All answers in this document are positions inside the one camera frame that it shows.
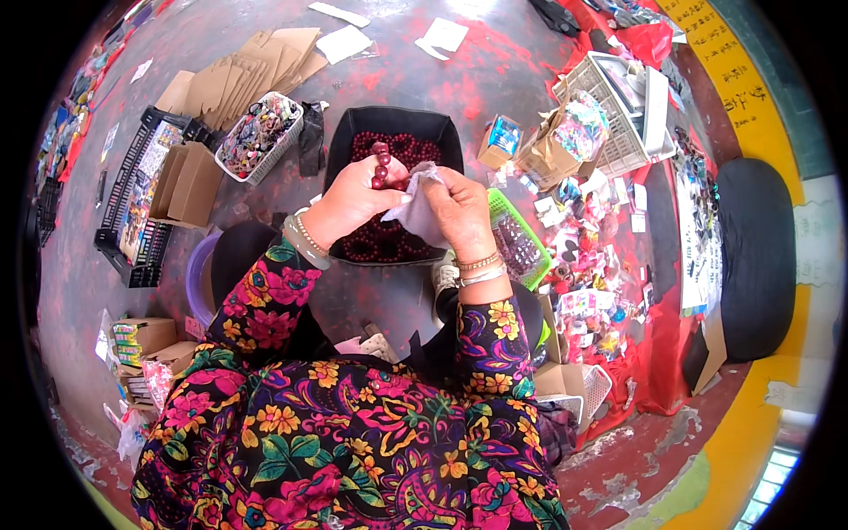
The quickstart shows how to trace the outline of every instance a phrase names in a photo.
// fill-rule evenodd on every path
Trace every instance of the yellow wall stripe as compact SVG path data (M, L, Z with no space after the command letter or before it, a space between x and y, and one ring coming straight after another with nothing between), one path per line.
M705 0L657 3L686 31L689 45L724 103L742 154L768 162L783 177L792 204L803 204L801 179L784 123L739 38ZM779 407L763 400L768 382L794 385L798 381L810 296L809 286L796 287L795 313L786 339L775 355L752 364L736 399L705 444L710 482L704 500L664 528L728 528L735 524L778 429Z

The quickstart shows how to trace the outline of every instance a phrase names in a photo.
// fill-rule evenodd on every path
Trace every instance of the shoe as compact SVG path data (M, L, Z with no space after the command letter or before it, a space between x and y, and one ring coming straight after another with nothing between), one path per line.
M438 318L436 312L436 300L438 295L445 289L456 288L456 278L460 277L460 270L454 266L456 254L453 250L449 250L444 259L438 263L434 263L430 269L430 279L432 280L432 288L436 295L432 298L432 323L438 329L442 329L444 322Z

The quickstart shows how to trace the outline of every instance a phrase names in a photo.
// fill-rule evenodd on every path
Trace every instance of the gold bracelet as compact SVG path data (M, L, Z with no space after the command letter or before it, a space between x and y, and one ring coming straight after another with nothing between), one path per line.
M458 259L454 259L454 266L460 271L473 271L474 269L479 269L480 267L491 265L498 259L500 259L500 252L495 250L494 254L487 257L486 259L480 259L479 261L474 261L472 263L460 263Z
M306 228L304 227L304 222L300 220L300 215L295 215L294 218L298 222L298 232L300 232L306 242L312 245L312 248L314 248L318 254L320 254L321 256L327 256L329 252L327 252L321 245L316 243L315 239L312 239L312 236L310 236L310 233L307 232Z

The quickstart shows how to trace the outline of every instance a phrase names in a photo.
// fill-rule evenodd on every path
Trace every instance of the silver bangle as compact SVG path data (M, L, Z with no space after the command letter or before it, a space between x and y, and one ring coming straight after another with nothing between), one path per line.
M300 255L305 257L312 265L322 271L330 268L330 260L325 255L319 254L315 245L310 243L298 229L298 220L294 215L289 215L283 222L282 234Z
M492 269L489 272L484 272L480 276L472 276L470 278L456 278L456 286L457 287L468 287L474 283L485 282L488 280L493 280L499 276L503 276L506 274L506 263L500 264L500 267L497 269Z

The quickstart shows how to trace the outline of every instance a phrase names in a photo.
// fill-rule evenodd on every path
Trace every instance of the red beads pile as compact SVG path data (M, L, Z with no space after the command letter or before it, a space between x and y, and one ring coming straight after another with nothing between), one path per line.
M372 154L377 157L385 155L383 159L378 160L380 165L371 180L371 187L374 189L383 189L386 186L388 165L393 156L410 170L426 160L438 164L442 158L434 142L418 140L408 133L392 137L376 132L360 132L351 143L350 161L358 162ZM394 187L405 190L407 184L408 182L396 182ZM397 220L381 222L380 219L385 214L386 212L381 212L374 215L354 233L341 238L339 243L343 255L340 257L356 263L392 264L438 258L442 255L443 250L433 248L420 237L410 234Z

